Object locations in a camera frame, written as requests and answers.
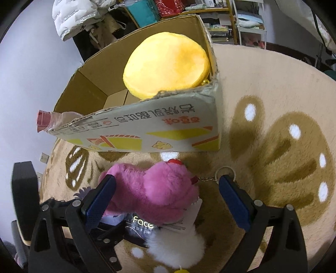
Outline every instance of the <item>electrical outlet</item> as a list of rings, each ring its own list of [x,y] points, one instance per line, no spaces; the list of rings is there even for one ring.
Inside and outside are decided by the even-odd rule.
[[[42,181],[42,178],[43,178],[43,174],[37,172],[36,175],[37,175],[37,179],[38,179],[38,181],[41,182],[41,181]]]
[[[42,163],[46,163],[46,164],[47,164],[48,159],[49,159],[49,156],[48,156],[47,154],[45,154],[45,153],[42,153],[42,154],[41,154],[40,161],[41,161]]]

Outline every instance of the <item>red bag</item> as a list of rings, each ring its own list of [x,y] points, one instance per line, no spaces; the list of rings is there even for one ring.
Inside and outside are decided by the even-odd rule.
[[[180,14],[185,6],[182,0],[155,0],[161,17]]]

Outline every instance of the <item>cardboard box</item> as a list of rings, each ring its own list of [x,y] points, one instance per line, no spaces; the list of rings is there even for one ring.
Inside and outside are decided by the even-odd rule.
[[[164,31],[184,34],[206,50],[210,83],[140,101],[123,83],[124,67],[144,39]],[[199,16],[186,15],[134,31],[88,59],[71,77],[54,109],[84,117],[49,133],[95,151],[215,151],[220,145],[221,109],[211,38]]]

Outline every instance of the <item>key ring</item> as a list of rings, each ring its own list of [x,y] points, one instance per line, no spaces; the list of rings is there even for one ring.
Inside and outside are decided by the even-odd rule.
[[[234,174],[233,182],[235,182],[235,181],[236,181],[236,171],[235,171],[234,169],[232,169],[230,166],[222,166],[222,167],[220,167],[220,168],[215,172],[215,181],[217,182],[217,184],[218,184],[218,177],[217,177],[218,172],[219,172],[220,170],[224,169],[224,168],[228,168],[228,169],[230,169],[230,170],[233,172],[233,174]]]

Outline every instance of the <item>paper tag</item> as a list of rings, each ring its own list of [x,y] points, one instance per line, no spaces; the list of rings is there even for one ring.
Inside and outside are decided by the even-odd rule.
[[[183,217],[180,221],[172,224],[164,224],[162,227],[165,229],[169,229],[171,231],[176,231],[178,233],[187,233],[191,229],[196,220],[202,202],[203,202],[202,199],[199,198],[197,202],[195,202],[185,210]]]

